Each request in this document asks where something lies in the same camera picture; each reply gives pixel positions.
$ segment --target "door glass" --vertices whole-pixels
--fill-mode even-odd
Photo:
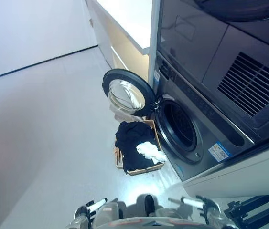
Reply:
[[[124,80],[113,80],[109,85],[109,101],[119,110],[133,114],[145,106],[143,94]]]

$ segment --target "washing machine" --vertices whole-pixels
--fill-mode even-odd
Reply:
[[[160,53],[157,63],[153,88],[123,69],[108,71],[102,87],[116,109],[154,119],[161,146],[182,181],[254,145]]]

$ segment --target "white cloth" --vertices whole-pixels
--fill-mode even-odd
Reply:
[[[139,154],[144,155],[146,159],[152,160],[154,164],[167,161],[167,156],[162,151],[159,151],[156,145],[150,142],[141,143],[136,149]]]

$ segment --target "laundry basket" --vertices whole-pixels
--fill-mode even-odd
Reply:
[[[154,136],[155,136],[155,140],[156,140],[156,143],[157,143],[157,147],[158,147],[158,149],[160,151],[162,151],[161,146],[160,146],[160,142],[159,142],[159,137],[158,137],[158,134],[157,134],[157,130],[155,128],[154,121],[153,120],[143,120],[142,122],[149,125],[151,127],[151,129],[154,130]],[[116,167],[118,169],[123,169],[123,154],[122,154],[121,150],[118,147],[116,147],[114,149],[114,154],[115,154]],[[149,167],[147,169],[136,169],[136,170],[133,170],[133,171],[128,171],[127,170],[127,173],[129,175],[137,175],[137,174],[141,174],[141,173],[147,173],[149,171],[154,171],[154,170],[160,169],[160,168],[163,167],[163,165],[164,165],[164,163],[161,163],[161,164],[158,164],[158,165],[151,166],[151,167]]]

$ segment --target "wall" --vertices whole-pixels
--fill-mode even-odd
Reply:
[[[97,44],[83,0],[0,0],[0,74]]]
[[[269,195],[269,150],[183,185],[191,195],[231,198]]]

